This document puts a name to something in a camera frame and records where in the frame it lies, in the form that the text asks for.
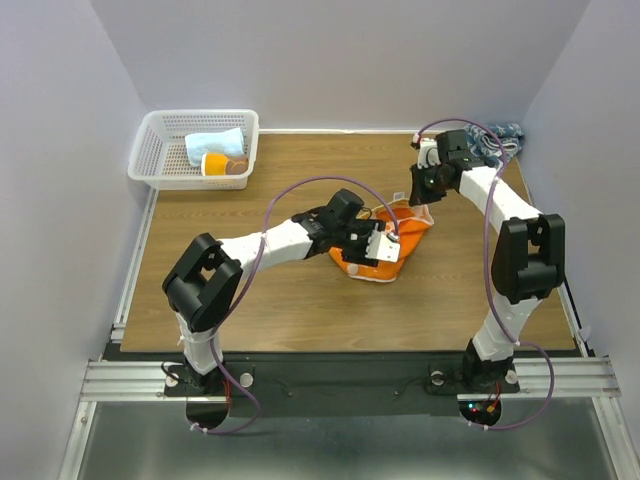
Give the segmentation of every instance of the gray floor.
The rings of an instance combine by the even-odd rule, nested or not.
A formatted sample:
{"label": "gray floor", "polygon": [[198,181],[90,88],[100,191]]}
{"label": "gray floor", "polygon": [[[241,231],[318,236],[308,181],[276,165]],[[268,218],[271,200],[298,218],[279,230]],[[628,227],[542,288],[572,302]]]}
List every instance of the gray floor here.
{"label": "gray floor", "polygon": [[[539,401],[504,402],[501,423]],[[554,400],[539,421],[481,432],[428,416],[261,419],[250,433],[190,432],[180,403],[100,404],[82,479],[615,479],[591,400]]]}

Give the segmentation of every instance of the screw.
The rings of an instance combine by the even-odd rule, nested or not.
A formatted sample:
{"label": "screw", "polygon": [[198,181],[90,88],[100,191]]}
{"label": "screw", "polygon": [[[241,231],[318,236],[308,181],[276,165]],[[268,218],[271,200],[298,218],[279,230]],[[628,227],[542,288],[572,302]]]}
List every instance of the screw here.
{"label": "screw", "polygon": [[240,385],[242,385],[244,388],[249,388],[251,385],[253,385],[253,376],[251,376],[250,373],[243,373],[242,375],[240,375]]}
{"label": "screw", "polygon": [[173,377],[167,377],[164,379],[164,384],[168,387],[168,388],[173,388],[176,385],[178,385],[178,381],[173,378]]}
{"label": "screw", "polygon": [[440,370],[431,372],[431,383],[433,383],[436,387],[444,385],[444,374]]}
{"label": "screw", "polygon": [[507,383],[515,385],[516,383],[518,383],[518,374],[515,372],[515,370],[509,370],[504,376],[504,379],[507,381]]}

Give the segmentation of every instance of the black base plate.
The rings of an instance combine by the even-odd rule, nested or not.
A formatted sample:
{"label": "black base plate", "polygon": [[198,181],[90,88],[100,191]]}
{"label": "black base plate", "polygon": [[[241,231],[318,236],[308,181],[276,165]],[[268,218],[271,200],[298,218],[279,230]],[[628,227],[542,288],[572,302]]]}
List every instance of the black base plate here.
{"label": "black base plate", "polygon": [[[250,388],[266,417],[317,417],[430,414],[458,416],[456,395],[489,395],[495,385],[470,389],[461,383],[463,352],[433,353],[225,353],[225,366],[238,379],[253,375]],[[187,380],[182,365],[167,366]],[[445,374],[445,383],[433,385],[431,373]],[[185,382],[165,388],[171,397],[224,395],[223,378],[203,392]],[[503,393],[519,391],[518,385],[501,383]],[[253,414],[253,405],[232,389],[234,417]]]}

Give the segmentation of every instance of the white wall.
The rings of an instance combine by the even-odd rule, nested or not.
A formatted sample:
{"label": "white wall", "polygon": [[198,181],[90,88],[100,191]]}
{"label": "white wall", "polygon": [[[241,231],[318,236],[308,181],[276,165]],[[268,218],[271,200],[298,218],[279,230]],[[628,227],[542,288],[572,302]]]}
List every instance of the white wall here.
{"label": "white wall", "polygon": [[567,275],[640,447],[640,1],[593,0],[529,109],[522,168],[567,223]]}
{"label": "white wall", "polygon": [[0,478],[56,478],[139,224],[144,112],[86,0],[3,2],[0,45]]}
{"label": "white wall", "polygon": [[268,128],[521,120],[588,0],[93,0],[149,109]]}

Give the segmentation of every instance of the blue towel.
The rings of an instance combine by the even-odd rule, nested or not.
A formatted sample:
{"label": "blue towel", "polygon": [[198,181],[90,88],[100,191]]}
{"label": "blue towel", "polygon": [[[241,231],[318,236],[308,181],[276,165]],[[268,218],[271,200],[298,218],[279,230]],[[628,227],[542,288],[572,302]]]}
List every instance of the blue towel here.
{"label": "blue towel", "polygon": [[202,164],[205,153],[222,153],[227,157],[244,156],[244,137],[241,128],[225,132],[192,133],[184,137],[189,163],[194,167]]}
{"label": "blue towel", "polygon": [[[489,129],[502,141],[507,152],[508,160],[522,150],[524,134],[517,123],[505,123],[488,125]],[[469,150],[477,157],[486,157],[487,163],[492,167],[500,165],[500,149],[498,144],[481,128],[475,125],[464,127],[467,132],[467,144]]]}

